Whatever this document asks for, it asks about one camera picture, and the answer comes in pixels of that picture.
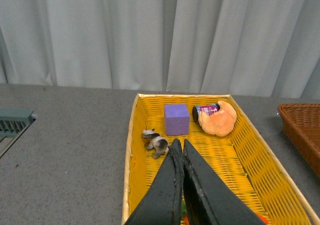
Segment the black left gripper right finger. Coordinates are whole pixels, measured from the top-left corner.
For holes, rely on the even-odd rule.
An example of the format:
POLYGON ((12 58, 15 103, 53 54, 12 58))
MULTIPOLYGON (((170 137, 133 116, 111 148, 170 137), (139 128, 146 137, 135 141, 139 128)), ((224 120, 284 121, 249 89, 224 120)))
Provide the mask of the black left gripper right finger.
POLYGON ((187 139, 183 148, 183 195, 191 225, 264 225, 187 139))

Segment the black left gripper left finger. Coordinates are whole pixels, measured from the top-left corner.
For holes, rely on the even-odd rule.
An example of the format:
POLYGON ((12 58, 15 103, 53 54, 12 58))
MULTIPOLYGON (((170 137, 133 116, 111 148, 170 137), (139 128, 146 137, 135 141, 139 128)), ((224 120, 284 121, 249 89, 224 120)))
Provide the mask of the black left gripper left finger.
POLYGON ((126 225, 179 225, 182 219, 184 165, 182 145, 174 139, 148 191, 126 225))

